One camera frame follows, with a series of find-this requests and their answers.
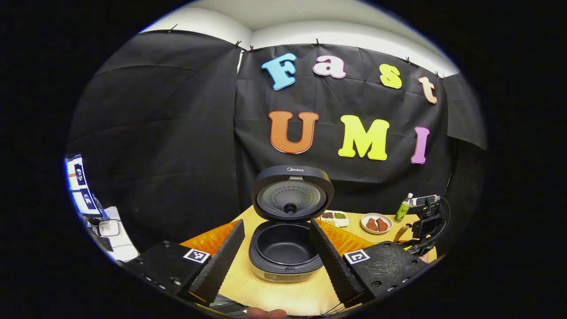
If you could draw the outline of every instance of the blue letter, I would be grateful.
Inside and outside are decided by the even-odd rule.
[[[286,53],[281,57],[277,57],[274,60],[268,61],[262,64],[262,69],[268,70],[272,79],[274,80],[274,90],[283,89],[288,85],[292,85],[295,82],[295,78],[288,77],[286,72],[290,74],[295,73],[294,65],[289,61],[295,61],[297,57],[293,53]]]

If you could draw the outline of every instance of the open lid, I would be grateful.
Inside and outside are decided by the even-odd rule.
[[[300,223],[319,217],[333,199],[327,173],[309,166],[272,166],[258,174],[252,203],[260,217]]]

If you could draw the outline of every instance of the black inner pot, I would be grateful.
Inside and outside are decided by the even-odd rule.
[[[277,224],[258,235],[256,250],[265,259],[280,265],[301,265],[317,257],[309,240],[309,228],[296,224]]]

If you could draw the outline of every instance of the rice cooker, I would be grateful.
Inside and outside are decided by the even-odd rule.
[[[256,213],[268,221],[254,231],[249,257],[254,273],[273,282],[300,282],[323,266],[309,240],[308,220],[333,198],[327,173],[308,166],[273,166],[252,187]]]

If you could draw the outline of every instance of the wooden table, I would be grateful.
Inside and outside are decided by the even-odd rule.
[[[416,215],[406,215],[402,223],[392,223],[392,229],[385,234],[371,234],[365,231],[360,219],[363,214],[346,213],[350,224],[343,229],[371,242],[392,241],[397,231],[406,223],[418,220]],[[386,215],[393,220],[393,215]],[[260,279],[252,271],[248,258],[248,249],[252,233],[266,220],[258,216],[254,207],[249,207],[234,220],[244,220],[245,237],[234,261],[226,275],[219,293],[234,301],[250,307],[258,307],[265,311],[283,309],[292,316],[315,316],[323,314],[335,307],[339,300],[331,285],[325,267],[316,270],[307,280],[296,283],[277,283]],[[412,239],[408,229],[401,240]],[[429,252],[429,262],[437,258],[435,248]]]

